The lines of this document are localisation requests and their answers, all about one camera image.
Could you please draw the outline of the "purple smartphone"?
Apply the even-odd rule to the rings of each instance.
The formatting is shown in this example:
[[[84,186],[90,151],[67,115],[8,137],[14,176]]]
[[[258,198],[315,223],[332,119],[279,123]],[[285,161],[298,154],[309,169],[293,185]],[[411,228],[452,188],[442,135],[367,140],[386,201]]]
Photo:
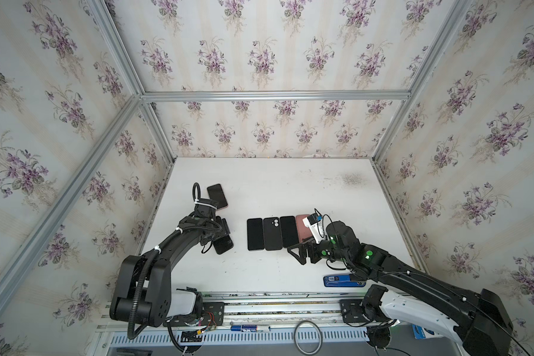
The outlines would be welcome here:
[[[299,243],[299,235],[296,218],[293,216],[283,216],[280,218],[281,236],[283,248],[295,246]]]

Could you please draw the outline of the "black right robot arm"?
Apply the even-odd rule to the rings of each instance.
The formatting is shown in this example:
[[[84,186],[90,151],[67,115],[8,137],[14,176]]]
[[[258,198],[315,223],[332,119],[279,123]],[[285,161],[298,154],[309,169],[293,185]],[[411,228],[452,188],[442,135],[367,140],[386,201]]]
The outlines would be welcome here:
[[[360,303],[362,323],[411,323],[451,339],[469,355],[508,355],[513,323],[494,292],[462,289],[418,271],[386,250],[361,243],[341,221],[329,224],[326,234],[287,251],[302,265],[341,261],[351,274],[369,281]]]

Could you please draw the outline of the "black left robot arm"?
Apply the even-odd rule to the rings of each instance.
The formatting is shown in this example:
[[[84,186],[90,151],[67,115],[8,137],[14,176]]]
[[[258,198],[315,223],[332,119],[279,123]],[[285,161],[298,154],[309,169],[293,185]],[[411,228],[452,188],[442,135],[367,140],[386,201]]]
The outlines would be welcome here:
[[[197,244],[205,246],[228,234],[217,209],[218,202],[196,198],[194,211],[161,243],[124,259],[109,308],[111,320],[126,322],[134,334],[163,324],[171,307],[172,269]]]

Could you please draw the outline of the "black smartphone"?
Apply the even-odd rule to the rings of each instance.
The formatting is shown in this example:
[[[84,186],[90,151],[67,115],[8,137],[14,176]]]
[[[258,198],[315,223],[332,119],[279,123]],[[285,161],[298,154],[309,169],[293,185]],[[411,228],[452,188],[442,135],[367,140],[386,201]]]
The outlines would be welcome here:
[[[247,248],[249,251],[264,250],[263,219],[247,219]]]

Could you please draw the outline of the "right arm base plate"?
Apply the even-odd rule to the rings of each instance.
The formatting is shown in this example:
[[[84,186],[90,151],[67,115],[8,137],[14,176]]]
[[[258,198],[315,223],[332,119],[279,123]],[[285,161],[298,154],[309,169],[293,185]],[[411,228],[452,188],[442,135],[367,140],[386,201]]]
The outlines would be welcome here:
[[[368,323],[369,320],[365,315],[363,307],[363,300],[358,299],[342,299],[339,300],[341,307],[341,316],[344,323],[348,324],[362,324]]]

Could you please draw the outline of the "black phone case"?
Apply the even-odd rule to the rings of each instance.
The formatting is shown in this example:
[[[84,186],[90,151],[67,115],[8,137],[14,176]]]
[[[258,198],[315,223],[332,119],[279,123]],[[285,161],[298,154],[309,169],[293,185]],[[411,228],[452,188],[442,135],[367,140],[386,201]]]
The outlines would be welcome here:
[[[283,248],[280,218],[268,217],[263,220],[263,240],[267,251],[277,251]]]

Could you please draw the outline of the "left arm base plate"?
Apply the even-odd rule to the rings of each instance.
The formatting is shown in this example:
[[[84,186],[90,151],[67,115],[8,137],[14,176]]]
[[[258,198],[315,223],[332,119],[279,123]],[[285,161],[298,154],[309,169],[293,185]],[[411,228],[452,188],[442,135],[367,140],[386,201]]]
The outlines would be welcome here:
[[[222,326],[224,314],[225,304],[223,302],[204,303],[197,326]]]

